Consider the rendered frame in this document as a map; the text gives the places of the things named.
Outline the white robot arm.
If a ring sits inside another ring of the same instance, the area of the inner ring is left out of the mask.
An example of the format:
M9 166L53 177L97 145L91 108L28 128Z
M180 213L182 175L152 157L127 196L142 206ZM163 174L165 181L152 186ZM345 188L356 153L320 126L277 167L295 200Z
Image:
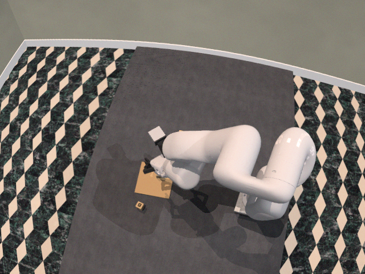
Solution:
M296 188L310 176L316 160L312 138L298 127L281 133L268 164L259 170L256 178L251 174L261 148L261 137L252 126L179 131L167 137L158 126L148 134L166 158L162 178L170 178L180 188L189 190L198 185L206 163L215 164L215 180L243 193L245 212L255 220L281 218Z

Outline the orange flat mat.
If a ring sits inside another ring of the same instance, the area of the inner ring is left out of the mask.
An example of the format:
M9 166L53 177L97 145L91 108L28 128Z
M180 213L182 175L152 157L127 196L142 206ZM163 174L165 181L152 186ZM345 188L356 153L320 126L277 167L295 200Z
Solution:
M169 199L172 182L169 178L156 178L155 172L143 173L145 163L141 163L135 193Z

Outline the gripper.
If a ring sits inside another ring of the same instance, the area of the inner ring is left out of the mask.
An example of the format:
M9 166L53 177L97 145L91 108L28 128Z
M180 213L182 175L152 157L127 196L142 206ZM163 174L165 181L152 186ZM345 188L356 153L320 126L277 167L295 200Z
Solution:
M159 155L158 157L152 159L151 161L149 161L147 158L145 158L145 166L143 169L143 173L147 174L150 172L155 172L155 174L157 174L158 176L161 176L160 174L162 174L163 172L163 164L165 162L166 158L163 157L163 155Z

